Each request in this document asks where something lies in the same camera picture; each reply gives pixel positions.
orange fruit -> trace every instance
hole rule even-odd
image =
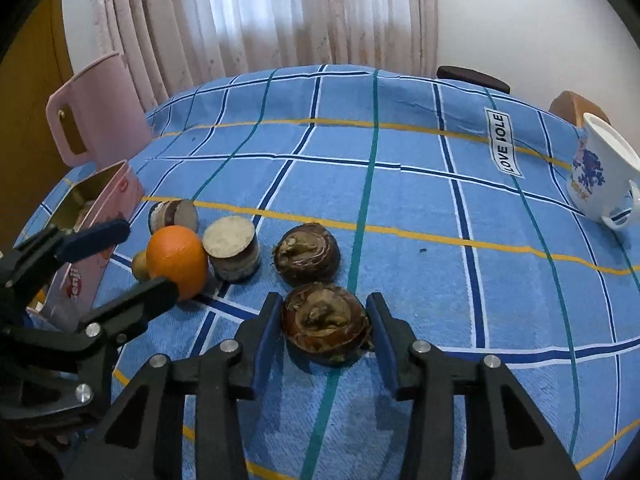
[[[209,261],[198,235],[187,227],[158,229],[146,246],[146,268],[152,278],[165,276],[178,285],[180,301],[198,294],[207,281]]]

table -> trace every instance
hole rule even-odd
[[[485,108],[510,115],[523,178],[492,160]],[[221,216],[248,216],[262,265],[248,283],[176,306],[128,343],[114,396],[151,355],[201,354],[232,337],[269,291],[284,296],[271,248],[319,219],[342,252],[336,283],[362,301],[382,292],[418,338],[453,355],[498,355],[583,478],[604,478],[622,456],[640,424],[640,230],[616,236],[568,201],[580,130],[471,84],[327,65],[216,80],[149,120],[156,138],[131,161],[147,197],[95,304],[134,284],[148,210],[167,197],[196,201],[199,234]],[[23,235],[92,171],[72,170]],[[264,399],[239,412],[252,478],[370,480],[397,477],[410,405],[386,394],[373,354],[340,371],[301,370],[281,345]],[[463,419],[457,402],[457,478]],[[184,424],[189,479],[191,398]]]

metal bolt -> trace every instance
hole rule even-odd
[[[88,403],[94,396],[94,391],[88,384],[82,383],[76,386],[76,399],[83,404]]]
[[[236,350],[238,350],[239,346],[240,345],[238,344],[238,341],[236,341],[235,339],[225,339],[222,343],[220,343],[220,349],[226,353],[235,352]]]
[[[482,359],[482,362],[489,368],[497,368],[502,364],[500,358],[497,355],[487,355]]]
[[[84,333],[87,337],[96,337],[100,333],[101,327],[98,323],[89,323],[86,329],[84,329]]]
[[[149,359],[149,364],[152,368],[162,368],[166,364],[166,355],[156,354]]]
[[[431,350],[431,345],[426,341],[423,341],[422,339],[418,339],[414,341],[414,343],[411,345],[411,348],[413,348],[414,351],[418,352],[418,354],[426,354]]]

pitcher handle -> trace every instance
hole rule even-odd
[[[68,104],[67,94],[70,86],[68,84],[62,85],[55,93],[49,97],[47,102],[46,115],[53,140],[58,147],[58,152],[62,161],[71,168],[82,166],[84,163],[89,162],[91,157],[88,152],[79,153],[76,155],[66,140],[65,129],[62,127],[60,121],[60,110],[65,104]]]
[[[630,180],[629,187],[631,189],[631,199],[633,201],[631,205],[631,212],[626,216],[626,220],[622,222],[622,224],[616,224],[611,218],[603,215],[602,221],[609,229],[618,231],[640,216],[640,191],[638,191],[638,185],[633,180]]]

white mug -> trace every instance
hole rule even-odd
[[[585,137],[578,140],[569,197],[584,215],[617,230],[640,216],[640,192],[634,179],[640,176],[640,157],[625,139],[601,118],[584,114]],[[614,223],[611,211],[631,190],[632,208],[626,219]]]

